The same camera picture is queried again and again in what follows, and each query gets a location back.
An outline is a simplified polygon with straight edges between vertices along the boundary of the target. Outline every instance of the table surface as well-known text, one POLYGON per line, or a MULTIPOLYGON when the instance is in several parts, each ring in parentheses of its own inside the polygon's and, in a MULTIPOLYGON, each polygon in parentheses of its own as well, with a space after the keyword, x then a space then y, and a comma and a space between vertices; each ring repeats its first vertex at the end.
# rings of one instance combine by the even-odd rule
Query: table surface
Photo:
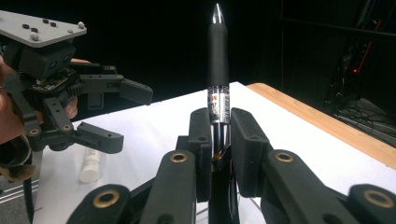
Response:
MULTIPOLYGON (((329 188, 348 194, 356 184, 373 184, 396 193, 396 149, 332 119, 262 83, 230 84, 231 107, 250 112, 275 149, 299 155, 329 188)), ((163 155, 174 150, 177 137, 188 135, 192 111, 207 107, 206 90, 84 119, 125 136, 122 152, 105 155, 101 178, 78 181, 85 147, 43 152, 35 200, 35 224, 65 223, 83 198, 105 184, 132 190, 154 177, 163 155)), ((241 223, 264 223, 253 200, 241 198, 241 223)), ((205 209, 197 205, 197 211, 205 209)), ((197 223, 207 223, 205 216, 197 223)))

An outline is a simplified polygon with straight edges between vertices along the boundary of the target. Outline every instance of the pen label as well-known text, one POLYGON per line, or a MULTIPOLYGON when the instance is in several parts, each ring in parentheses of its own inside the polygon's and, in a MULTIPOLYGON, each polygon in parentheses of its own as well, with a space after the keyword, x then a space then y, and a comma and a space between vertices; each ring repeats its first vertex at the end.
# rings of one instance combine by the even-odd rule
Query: pen label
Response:
POLYGON ((230 95, 228 90, 208 90, 207 107, 211 123, 230 123, 230 95))

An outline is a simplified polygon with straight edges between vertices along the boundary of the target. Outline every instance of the human hand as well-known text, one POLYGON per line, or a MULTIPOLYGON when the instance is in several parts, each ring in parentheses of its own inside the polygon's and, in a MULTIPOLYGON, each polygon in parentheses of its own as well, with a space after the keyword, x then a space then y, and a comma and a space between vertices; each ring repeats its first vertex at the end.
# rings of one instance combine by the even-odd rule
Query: human hand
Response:
MULTIPOLYGON (((73 59, 72 62, 88 63, 88 61, 81 59, 73 59)), ((19 117, 14 114, 12 110, 11 100, 9 99, 4 86, 5 76, 14 73, 15 71, 7 66, 3 57, 0 56, 0 144, 3 144, 11 139, 24 134, 24 127, 19 117)), ((74 118, 78 113, 78 98, 71 100, 64 108, 64 112, 70 119, 74 118)), ((40 112, 35 112, 39 123, 43 122, 43 117, 40 112)))

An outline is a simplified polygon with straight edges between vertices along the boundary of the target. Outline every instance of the wooden edge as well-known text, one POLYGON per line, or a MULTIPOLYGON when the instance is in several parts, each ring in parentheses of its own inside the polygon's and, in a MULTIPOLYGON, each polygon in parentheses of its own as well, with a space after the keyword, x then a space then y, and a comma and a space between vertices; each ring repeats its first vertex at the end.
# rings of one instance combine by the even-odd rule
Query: wooden edge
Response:
POLYGON ((396 170, 395 147, 391 147, 366 133, 352 128, 340 120, 332 118, 268 85, 254 83, 247 87, 326 133, 396 170))

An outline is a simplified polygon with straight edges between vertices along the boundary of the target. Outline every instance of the white table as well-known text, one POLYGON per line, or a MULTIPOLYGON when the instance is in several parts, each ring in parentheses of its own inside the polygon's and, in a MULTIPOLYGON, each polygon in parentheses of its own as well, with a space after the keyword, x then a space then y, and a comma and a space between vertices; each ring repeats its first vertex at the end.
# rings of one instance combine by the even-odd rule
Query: white table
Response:
MULTIPOLYGON (((328 187, 343 194, 356 184, 373 184, 396 193, 396 171, 351 145, 322 131, 257 92, 238 82, 231 83, 231 107, 250 112, 275 149, 299 155, 328 187)), ((35 200, 35 224, 65 223, 92 190, 119 184, 135 189, 154 177, 163 155, 174 150, 179 135, 188 135, 190 114, 206 107, 206 90, 152 105, 122 110, 83 121, 123 134, 121 153, 106 155, 102 177, 94 183, 79 182, 84 146, 74 144, 62 152, 46 148, 35 200)), ((241 198, 241 223, 264 223, 254 203, 241 198)), ((198 204, 197 211, 206 208, 198 204)), ((207 223, 205 214, 197 223, 207 223)))

